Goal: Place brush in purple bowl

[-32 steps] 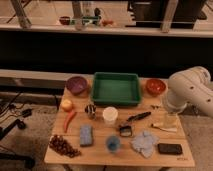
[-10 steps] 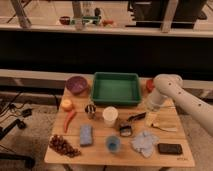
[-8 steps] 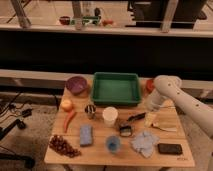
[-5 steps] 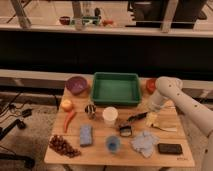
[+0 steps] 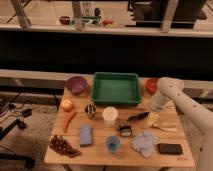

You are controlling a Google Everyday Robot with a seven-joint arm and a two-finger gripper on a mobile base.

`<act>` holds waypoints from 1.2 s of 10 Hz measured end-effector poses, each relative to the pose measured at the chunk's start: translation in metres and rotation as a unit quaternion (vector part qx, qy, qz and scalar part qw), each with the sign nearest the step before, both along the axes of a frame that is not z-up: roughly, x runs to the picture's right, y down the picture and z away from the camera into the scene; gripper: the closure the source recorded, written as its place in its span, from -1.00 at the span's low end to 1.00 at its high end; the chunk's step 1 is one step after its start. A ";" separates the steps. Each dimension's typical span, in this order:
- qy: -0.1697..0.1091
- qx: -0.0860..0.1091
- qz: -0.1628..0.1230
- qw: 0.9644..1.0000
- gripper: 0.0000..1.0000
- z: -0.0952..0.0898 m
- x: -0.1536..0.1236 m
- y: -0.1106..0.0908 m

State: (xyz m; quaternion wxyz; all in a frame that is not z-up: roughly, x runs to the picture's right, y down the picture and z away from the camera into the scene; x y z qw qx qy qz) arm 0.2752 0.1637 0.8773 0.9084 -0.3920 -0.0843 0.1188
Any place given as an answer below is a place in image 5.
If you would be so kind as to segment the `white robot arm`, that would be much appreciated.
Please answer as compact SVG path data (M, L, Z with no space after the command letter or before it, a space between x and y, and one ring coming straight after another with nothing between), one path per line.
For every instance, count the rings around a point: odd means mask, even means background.
M203 133L203 140L196 171L213 171L213 112L183 92L180 79L162 77L157 82L157 92L151 97L151 111L160 112L172 100L175 105Z

